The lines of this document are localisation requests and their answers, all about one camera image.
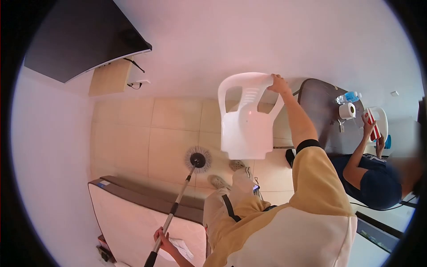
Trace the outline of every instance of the dark table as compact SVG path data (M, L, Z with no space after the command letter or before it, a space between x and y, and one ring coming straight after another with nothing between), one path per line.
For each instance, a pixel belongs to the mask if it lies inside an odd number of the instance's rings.
M352 154L363 137L363 105L354 102L356 117L343 120L339 117L336 97L347 93L346 90L317 79L305 80L298 92L298 103L314 124L319 143L326 153ZM345 121L344 132L339 130L339 122Z

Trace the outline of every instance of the white plastic chair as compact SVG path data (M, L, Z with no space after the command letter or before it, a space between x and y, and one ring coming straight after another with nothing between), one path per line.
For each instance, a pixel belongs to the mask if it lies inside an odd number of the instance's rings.
M384 142L387 141L387 138L389 136L389 123L387 121L387 116L384 111L384 109L380 107L369 107L374 115L374 120L377 122L378 130L380 131L381 135L384 136ZM369 138L368 145L375 146L376 142L371 141Z
M269 114L258 112L258 103L267 88L273 84L269 74L240 73L226 78L218 88L221 112L221 150L230 159L265 159L273 150L273 122L284 103L279 96ZM237 111L225 112L225 94L228 89L242 87Z

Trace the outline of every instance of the tv screen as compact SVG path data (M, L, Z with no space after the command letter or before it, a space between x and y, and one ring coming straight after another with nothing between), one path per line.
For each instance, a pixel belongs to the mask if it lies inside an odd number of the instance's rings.
M37 30L24 66L67 82L151 49L113 0L59 0Z

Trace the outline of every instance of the metal mop pole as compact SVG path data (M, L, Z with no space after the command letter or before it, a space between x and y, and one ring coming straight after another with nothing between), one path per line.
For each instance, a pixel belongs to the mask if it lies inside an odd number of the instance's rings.
M196 167L193 166L193 168L191 168L190 174L187 176L187 179L185 179L185 183L184 186L181 189L181 192L179 193L178 197L175 200L175 203L172 205L172 208L170 209L169 215L167 216L166 222L164 222L163 225L163 234L165 235L167 232L167 229L170 225L170 222L172 221L173 216L175 215L176 210L178 209L179 206L179 202L181 201L182 195L184 194L185 188L187 188L188 183L190 182L191 179L191 175L193 174L193 171ZM157 253L159 251L160 248L160 237L157 239L156 244L154 245L153 250L150 252L150 256L148 256L144 267L153 267L154 263L156 262L156 258L157 258Z

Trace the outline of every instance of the mattress label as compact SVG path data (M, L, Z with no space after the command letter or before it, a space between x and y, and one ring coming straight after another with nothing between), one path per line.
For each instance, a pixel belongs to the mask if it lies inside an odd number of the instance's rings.
M98 183L98 186L101 187L101 188L104 188L104 186L109 185L109 184L111 184L111 183L108 182L108 181L102 181L102 182Z

